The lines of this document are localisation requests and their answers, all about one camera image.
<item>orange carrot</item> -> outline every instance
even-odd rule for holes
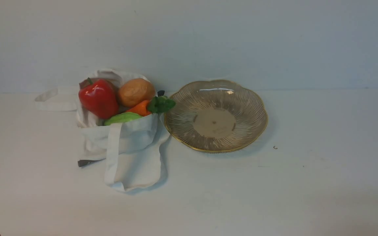
[[[150,100],[144,100],[140,102],[138,105],[134,106],[133,108],[127,110],[126,112],[133,112],[138,115],[147,116],[151,114],[151,112],[147,110],[147,106],[149,103],[150,103]]]

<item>white wall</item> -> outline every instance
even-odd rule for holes
[[[72,85],[100,67],[176,90],[378,87],[376,0],[0,0],[0,92]]]

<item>table surface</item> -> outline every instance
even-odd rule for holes
[[[0,233],[378,235],[378,89],[258,94],[255,143],[204,154],[170,138],[168,178],[133,195],[103,183],[104,161],[77,166],[74,112],[0,94]]]

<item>plate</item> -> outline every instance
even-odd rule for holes
[[[267,126],[261,97],[232,81],[192,82],[170,98],[176,106],[165,114],[165,127],[178,141],[198,151],[242,149]]]

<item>plastic vegetable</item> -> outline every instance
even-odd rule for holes
[[[128,121],[136,120],[141,117],[142,117],[141,115],[138,115],[133,112],[124,112],[122,114],[112,116],[110,119],[104,122],[104,125],[109,126],[113,123],[125,123]]]
[[[145,100],[127,110],[127,112],[134,112],[136,114],[147,116],[151,113],[163,113],[168,112],[176,102],[172,99],[168,99],[166,96],[154,97],[151,101]]]
[[[144,100],[151,100],[156,95],[156,90],[149,81],[138,78],[131,79],[120,87],[117,97],[120,103],[132,108]]]
[[[117,114],[119,105],[116,101],[116,94],[111,84],[104,79],[96,82],[87,81],[80,83],[78,97],[84,108],[101,119],[109,119]]]
[[[176,102],[172,99],[167,98],[167,96],[154,97],[147,107],[147,110],[152,113],[163,113],[168,112]]]
[[[151,114],[150,111],[147,110],[147,106],[149,105],[150,100],[144,100],[140,102],[138,105],[134,106],[133,108],[127,110],[126,112],[133,112],[138,115],[147,116]]]

